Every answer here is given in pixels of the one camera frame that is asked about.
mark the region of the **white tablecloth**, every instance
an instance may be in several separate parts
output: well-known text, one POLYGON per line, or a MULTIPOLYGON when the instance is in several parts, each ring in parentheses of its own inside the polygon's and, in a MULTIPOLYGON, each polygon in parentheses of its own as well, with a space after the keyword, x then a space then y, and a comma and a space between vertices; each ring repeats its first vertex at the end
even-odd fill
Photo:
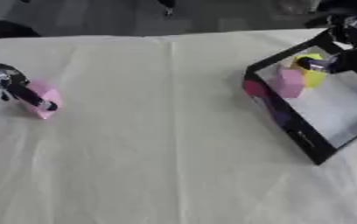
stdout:
POLYGON ((0 40, 65 103, 0 107, 0 223, 357 224, 357 141, 313 166, 240 89, 318 32, 0 40))

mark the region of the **pink cube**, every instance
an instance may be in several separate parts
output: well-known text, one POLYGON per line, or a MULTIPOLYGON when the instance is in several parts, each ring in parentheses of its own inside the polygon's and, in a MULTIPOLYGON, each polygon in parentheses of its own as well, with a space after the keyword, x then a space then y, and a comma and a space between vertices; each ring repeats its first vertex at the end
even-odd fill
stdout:
POLYGON ((280 68, 270 84, 283 98, 297 98, 305 88, 305 78, 299 70, 280 68))
MULTIPOLYGON (((60 98, 58 91, 48 83, 42 80, 32 80, 31 83, 27 86, 29 89, 33 90, 39 95, 42 99, 46 101, 55 102, 59 108, 63 106, 63 102, 60 98)), ((27 110, 37 115, 41 119, 48 119, 56 111, 42 111, 28 102, 22 101, 27 110)))

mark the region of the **background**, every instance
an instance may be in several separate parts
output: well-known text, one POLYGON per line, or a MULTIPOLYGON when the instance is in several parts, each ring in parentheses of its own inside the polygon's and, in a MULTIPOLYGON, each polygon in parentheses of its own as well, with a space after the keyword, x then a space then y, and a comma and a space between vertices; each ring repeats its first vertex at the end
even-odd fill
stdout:
POLYGON ((148 36, 295 29, 310 17, 283 13, 277 2, 178 0, 173 17, 165 18, 156 0, 0 0, 0 19, 44 36, 148 36))

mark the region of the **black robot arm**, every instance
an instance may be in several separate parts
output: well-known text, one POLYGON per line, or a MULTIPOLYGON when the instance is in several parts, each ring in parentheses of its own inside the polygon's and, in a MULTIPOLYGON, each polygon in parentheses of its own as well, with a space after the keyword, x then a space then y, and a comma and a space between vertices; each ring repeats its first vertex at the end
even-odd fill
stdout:
POLYGON ((297 61, 301 67, 330 74, 357 69, 357 16, 346 14, 323 16, 305 25, 308 28, 327 25, 328 34, 333 41, 351 45, 353 48, 335 54, 329 59, 302 58, 297 61))

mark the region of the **table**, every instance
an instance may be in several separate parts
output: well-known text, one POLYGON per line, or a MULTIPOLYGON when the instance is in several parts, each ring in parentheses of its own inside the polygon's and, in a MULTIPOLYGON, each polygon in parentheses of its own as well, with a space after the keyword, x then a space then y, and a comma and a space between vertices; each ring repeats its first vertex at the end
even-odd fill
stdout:
POLYGON ((313 166, 240 88, 319 32, 0 40, 65 102, 0 105, 0 223, 357 223, 357 141, 313 166))

